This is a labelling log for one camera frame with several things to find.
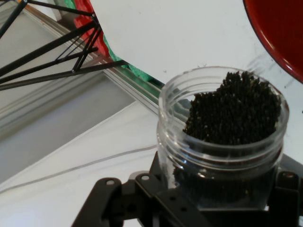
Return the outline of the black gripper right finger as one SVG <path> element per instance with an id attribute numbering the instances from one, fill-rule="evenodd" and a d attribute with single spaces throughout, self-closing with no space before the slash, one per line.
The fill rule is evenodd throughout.
<path id="1" fill-rule="evenodd" d="M 289 171 L 280 171 L 268 201 L 271 227 L 298 227 L 303 213 L 303 180 Z"/>

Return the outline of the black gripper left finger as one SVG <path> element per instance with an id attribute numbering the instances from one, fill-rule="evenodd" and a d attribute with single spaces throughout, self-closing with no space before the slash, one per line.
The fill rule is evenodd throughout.
<path id="1" fill-rule="evenodd" d="M 90 191 L 72 226 L 122 227 L 137 219 L 143 227 L 210 227 L 211 223 L 176 189 L 164 189 L 158 154 L 149 172 L 121 183 L 102 178 Z"/>

